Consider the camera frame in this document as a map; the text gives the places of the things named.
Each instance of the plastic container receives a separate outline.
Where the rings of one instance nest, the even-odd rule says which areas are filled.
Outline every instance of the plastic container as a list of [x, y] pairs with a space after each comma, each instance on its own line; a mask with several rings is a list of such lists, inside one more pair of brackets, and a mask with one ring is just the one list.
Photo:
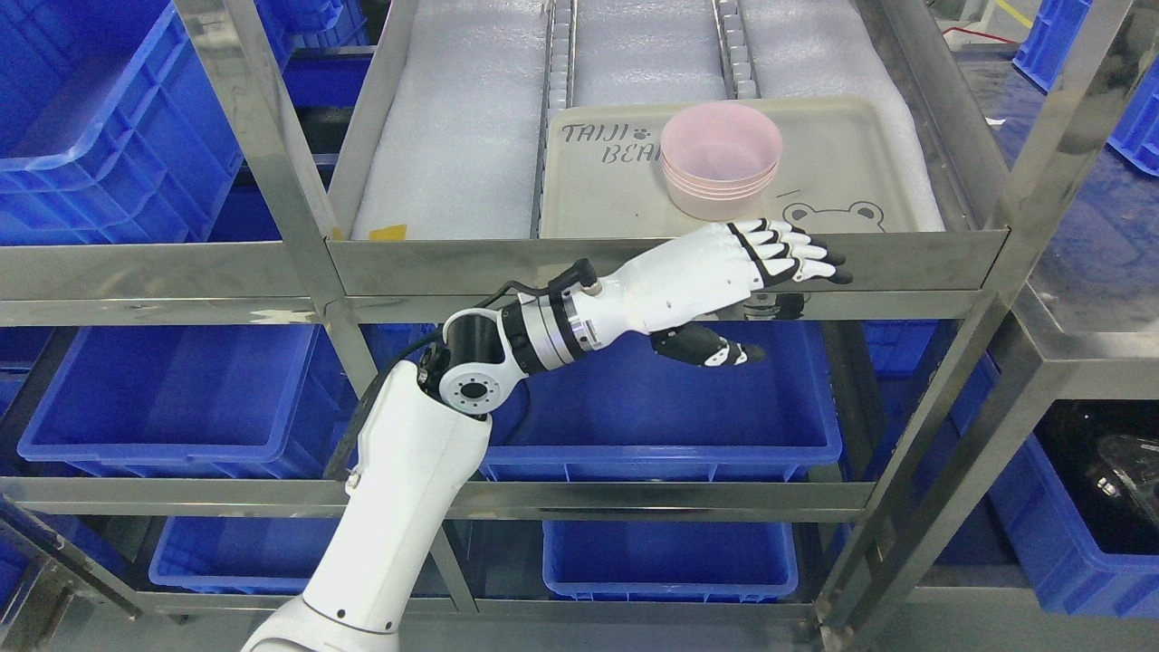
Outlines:
[[359, 0], [335, 1], [344, 5], [335, 22], [326, 31], [294, 36], [292, 41], [294, 47], [316, 50], [370, 45], [370, 38], [366, 36], [366, 15], [363, 14]]
[[[1091, 0], [1044, 0], [1040, 6], [1014, 65], [1043, 90], [1050, 90], [1055, 83], [1089, 8]], [[1140, 170], [1159, 175], [1159, 68], [1156, 66], [1140, 82], [1108, 142]]]
[[197, 593], [298, 594], [337, 527], [337, 519], [170, 518], [148, 578]]
[[316, 34], [338, 22], [342, 0], [270, 0], [270, 8], [289, 34]]
[[783, 151], [760, 111], [709, 102], [672, 116], [661, 133], [661, 168], [672, 203], [692, 217], [732, 219], [757, 205]]
[[[493, 481], [773, 481], [841, 452], [816, 323], [709, 323], [767, 360], [692, 367], [627, 335], [526, 381], [494, 413]], [[531, 402], [529, 408], [527, 396]]]
[[[975, 371], [950, 412], [961, 430], [996, 380], [989, 361]], [[1103, 552], [1034, 435], [990, 499], [1043, 610], [1159, 618], [1159, 556]]]
[[797, 586], [793, 529], [545, 521], [544, 583], [574, 600], [766, 602]]
[[316, 478], [353, 403], [315, 325], [85, 329], [16, 450], [101, 477]]
[[0, 372], [0, 418], [8, 412], [8, 406], [16, 400], [20, 387], [24, 384], [23, 376]]
[[39, 325], [0, 328], [0, 374], [31, 371], [50, 336], [52, 329]]
[[267, 242], [282, 239], [257, 185], [234, 185], [221, 204], [210, 242]]
[[7, 610], [27, 567], [27, 557], [7, 543], [0, 542], [0, 611]]
[[888, 379], [904, 378], [918, 368], [938, 320], [866, 321], [863, 329], [874, 372]]
[[0, 41], [0, 244], [205, 239], [241, 151], [167, 0], [10, 0]]

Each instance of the robotic arm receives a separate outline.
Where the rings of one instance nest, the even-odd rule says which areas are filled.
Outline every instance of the robotic arm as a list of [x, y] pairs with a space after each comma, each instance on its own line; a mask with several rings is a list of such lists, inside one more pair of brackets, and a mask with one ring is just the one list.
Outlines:
[[417, 366], [396, 365], [370, 397], [347, 482], [350, 503], [334, 539], [302, 595], [270, 616], [242, 652], [396, 651], [431, 542], [487, 452], [488, 415], [516, 384], [629, 331], [693, 365], [760, 360], [759, 350], [687, 322], [788, 280], [847, 283], [843, 262], [782, 221], [709, 224], [608, 276], [580, 261], [546, 288], [516, 284], [518, 300], [498, 310], [451, 315], [444, 343]]

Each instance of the beige tray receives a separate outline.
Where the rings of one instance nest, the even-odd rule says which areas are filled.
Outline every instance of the beige tray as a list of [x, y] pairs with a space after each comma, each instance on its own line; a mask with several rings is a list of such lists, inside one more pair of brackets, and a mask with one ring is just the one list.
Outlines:
[[[773, 118], [785, 154], [761, 205], [812, 233], [941, 229], [918, 224], [873, 104], [853, 97], [746, 100]], [[659, 133], [688, 104], [580, 107], [547, 134], [541, 237], [676, 236], [705, 224], [668, 197]]]

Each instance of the yellow tag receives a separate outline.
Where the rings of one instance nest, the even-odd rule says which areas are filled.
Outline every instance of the yellow tag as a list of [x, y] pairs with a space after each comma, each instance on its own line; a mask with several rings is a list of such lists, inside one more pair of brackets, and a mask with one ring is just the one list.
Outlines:
[[407, 225], [395, 224], [394, 226], [384, 226], [382, 228], [376, 228], [370, 232], [371, 240], [406, 240], [407, 239]]

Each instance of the stacked bowls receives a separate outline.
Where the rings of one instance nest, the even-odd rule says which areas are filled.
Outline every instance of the stacked bowls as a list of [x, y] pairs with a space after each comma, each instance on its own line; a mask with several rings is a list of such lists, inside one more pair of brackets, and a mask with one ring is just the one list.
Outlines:
[[785, 145], [765, 113], [709, 102], [672, 116], [661, 133], [661, 168], [672, 203], [698, 219], [727, 221], [753, 208], [777, 175]]

